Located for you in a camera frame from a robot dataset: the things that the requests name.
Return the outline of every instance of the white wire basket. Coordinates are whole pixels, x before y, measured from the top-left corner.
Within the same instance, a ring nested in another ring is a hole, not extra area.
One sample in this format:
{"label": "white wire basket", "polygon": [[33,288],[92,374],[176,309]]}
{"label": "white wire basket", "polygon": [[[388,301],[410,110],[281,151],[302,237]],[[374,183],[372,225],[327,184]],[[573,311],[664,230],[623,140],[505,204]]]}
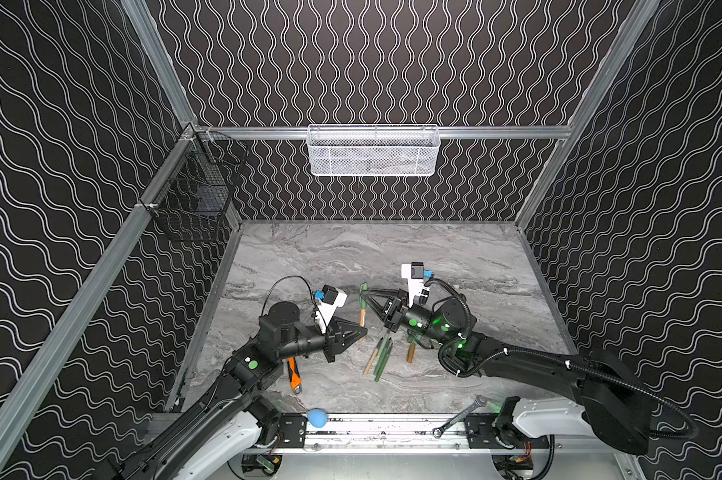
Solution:
{"label": "white wire basket", "polygon": [[441,139],[435,125],[310,125],[310,172],[319,177],[429,177]]}

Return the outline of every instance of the wavy patterned wall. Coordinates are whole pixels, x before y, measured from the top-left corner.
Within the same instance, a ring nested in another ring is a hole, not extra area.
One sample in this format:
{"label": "wavy patterned wall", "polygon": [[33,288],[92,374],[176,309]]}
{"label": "wavy patterned wall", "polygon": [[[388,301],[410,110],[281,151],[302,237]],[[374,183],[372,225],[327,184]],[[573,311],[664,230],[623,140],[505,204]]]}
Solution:
{"label": "wavy patterned wall", "polygon": [[118,2],[0,2],[0,406],[180,129]]}
{"label": "wavy patterned wall", "polygon": [[578,347],[701,425],[647,477],[722,479],[722,2],[661,4],[527,234]]}
{"label": "wavy patterned wall", "polygon": [[148,227],[1,478],[84,478],[96,462],[139,448],[150,413],[163,411],[225,245],[174,243]]}
{"label": "wavy patterned wall", "polygon": [[632,0],[148,0],[202,124],[560,125]]}
{"label": "wavy patterned wall", "polygon": [[427,178],[314,177],[304,141],[258,141],[233,201],[255,220],[513,221],[554,140],[443,141]]}

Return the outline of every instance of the metal wrench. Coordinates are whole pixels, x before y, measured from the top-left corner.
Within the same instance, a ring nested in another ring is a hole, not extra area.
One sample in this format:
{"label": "metal wrench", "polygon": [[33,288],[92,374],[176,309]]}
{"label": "metal wrench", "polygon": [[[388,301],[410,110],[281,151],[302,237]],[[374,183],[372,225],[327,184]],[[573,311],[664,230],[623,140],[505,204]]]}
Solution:
{"label": "metal wrench", "polygon": [[449,427],[453,426],[457,422],[462,422],[462,420],[464,420],[465,417],[467,417],[473,410],[479,407],[485,407],[487,403],[489,403],[489,399],[484,397],[483,395],[475,396],[475,400],[473,400],[473,403],[468,405],[468,407],[462,410],[462,412],[450,418],[449,421],[443,424],[441,427],[433,428],[433,430],[430,431],[431,435],[436,438],[441,438],[441,436]]}

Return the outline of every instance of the blue egg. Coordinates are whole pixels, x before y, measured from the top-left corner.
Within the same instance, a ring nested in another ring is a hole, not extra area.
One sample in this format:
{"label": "blue egg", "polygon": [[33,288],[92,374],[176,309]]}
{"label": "blue egg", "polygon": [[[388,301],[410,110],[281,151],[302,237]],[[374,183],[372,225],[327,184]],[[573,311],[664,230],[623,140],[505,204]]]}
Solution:
{"label": "blue egg", "polygon": [[321,410],[320,408],[308,410],[308,421],[310,422],[310,425],[316,428],[321,428],[327,424],[327,420],[329,420],[329,417],[324,410]]}

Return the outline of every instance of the black mesh basket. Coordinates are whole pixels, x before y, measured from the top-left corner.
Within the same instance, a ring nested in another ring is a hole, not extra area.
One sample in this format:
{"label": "black mesh basket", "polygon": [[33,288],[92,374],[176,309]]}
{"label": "black mesh basket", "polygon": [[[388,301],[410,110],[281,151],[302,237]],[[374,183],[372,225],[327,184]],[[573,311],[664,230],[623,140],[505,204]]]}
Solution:
{"label": "black mesh basket", "polygon": [[[148,206],[148,210],[170,240],[225,241],[231,229],[225,214],[231,204],[232,180],[247,149],[235,140],[222,147],[216,142],[197,140],[162,187],[158,204]],[[235,148],[236,154],[221,154],[212,162],[207,153],[211,145],[218,150]]]}

